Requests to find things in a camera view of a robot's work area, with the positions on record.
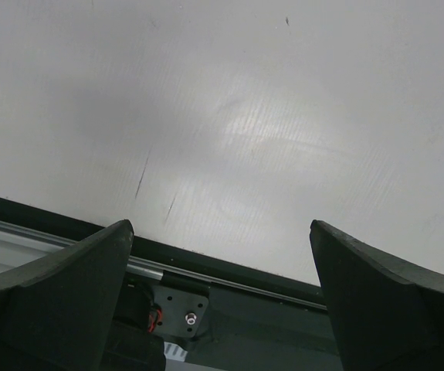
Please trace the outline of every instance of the silver bolt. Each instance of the silver bolt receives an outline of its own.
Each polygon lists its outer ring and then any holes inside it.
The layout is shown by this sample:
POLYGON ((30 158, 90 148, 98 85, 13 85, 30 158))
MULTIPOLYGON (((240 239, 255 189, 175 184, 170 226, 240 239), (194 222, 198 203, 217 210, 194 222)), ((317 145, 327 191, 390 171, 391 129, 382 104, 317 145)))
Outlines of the silver bolt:
POLYGON ((193 326, 196 324, 196 320, 198 319, 198 316, 194 313, 188 313, 185 316, 185 321, 188 323, 188 325, 193 326))

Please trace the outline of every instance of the black strip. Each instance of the black strip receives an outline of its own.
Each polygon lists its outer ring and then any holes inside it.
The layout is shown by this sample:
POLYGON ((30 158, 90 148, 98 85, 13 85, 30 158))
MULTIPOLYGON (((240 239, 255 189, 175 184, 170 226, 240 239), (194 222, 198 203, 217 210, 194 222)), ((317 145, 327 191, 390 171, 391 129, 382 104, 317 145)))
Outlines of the black strip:
MULTIPOLYGON (((102 226, 1 198, 0 221, 70 240, 82 240, 103 229, 102 226)), ((132 255, 251 288, 324 305, 321 289, 312 284, 206 257, 141 237, 134 238, 132 255)))

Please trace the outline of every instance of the dark mark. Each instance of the dark mark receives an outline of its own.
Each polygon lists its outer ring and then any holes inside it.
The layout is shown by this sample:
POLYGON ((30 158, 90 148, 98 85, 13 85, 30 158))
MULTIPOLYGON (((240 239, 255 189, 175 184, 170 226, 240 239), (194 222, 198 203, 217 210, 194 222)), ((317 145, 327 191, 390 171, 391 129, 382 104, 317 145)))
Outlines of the dark mark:
POLYGON ((174 207, 175 199, 177 198, 177 193, 175 193, 174 199, 172 200, 172 203, 170 204, 170 207, 168 208, 167 217, 165 218, 165 222, 167 222, 168 217, 170 216, 170 212, 172 211, 172 207, 174 207))
POLYGON ((141 188, 141 183, 143 182, 143 178, 144 178, 144 172, 146 172, 146 168, 147 168, 147 162, 150 159, 150 152, 151 152, 151 150, 149 150, 147 153, 146 162, 144 163, 143 173, 141 174, 141 179, 139 179, 139 184, 137 185, 136 196, 134 197, 134 199, 137 198, 137 194, 139 193, 139 188, 141 188))

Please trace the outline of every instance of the white object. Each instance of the white object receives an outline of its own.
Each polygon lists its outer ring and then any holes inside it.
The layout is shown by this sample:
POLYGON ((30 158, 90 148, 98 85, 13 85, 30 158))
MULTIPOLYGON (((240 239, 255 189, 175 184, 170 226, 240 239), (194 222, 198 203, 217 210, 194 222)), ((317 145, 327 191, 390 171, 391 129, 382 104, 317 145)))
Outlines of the white object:
POLYGON ((0 1, 0 197, 312 284, 314 218, 444 273, 444 1, 0 1))

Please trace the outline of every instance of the black scratch mark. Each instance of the black scratch mark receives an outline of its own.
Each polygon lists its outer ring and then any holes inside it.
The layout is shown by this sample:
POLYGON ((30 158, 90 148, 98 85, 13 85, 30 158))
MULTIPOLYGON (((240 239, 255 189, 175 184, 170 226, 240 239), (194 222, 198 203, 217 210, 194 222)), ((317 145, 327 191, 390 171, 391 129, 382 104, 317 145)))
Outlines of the black scratch mark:
POLYGON ((177 193, 175 193, 174 199, 172 200, 172 203, 170 204, 170 207, 168 208, 167 217, 165 218, 165 222, 167 222, 168 217, 170 216, 170 212, 172 211, 172 207, 174 207, 175 199, 177 198, 177 193))
POLYGON ((141 174, 141 178, 139 179, 139 184, 137 185, 136 195, 134 196, 134 199, 137 198, 137 194, 139 193, 139 188, 141 188, 141 183, 143 182, 144 173, 146 172, 146 168, 147 168, 147 162, 150 159, 150 152, 151 152, 151 150, 147 153, 146 162, 144 163, 143 173, 141 174))

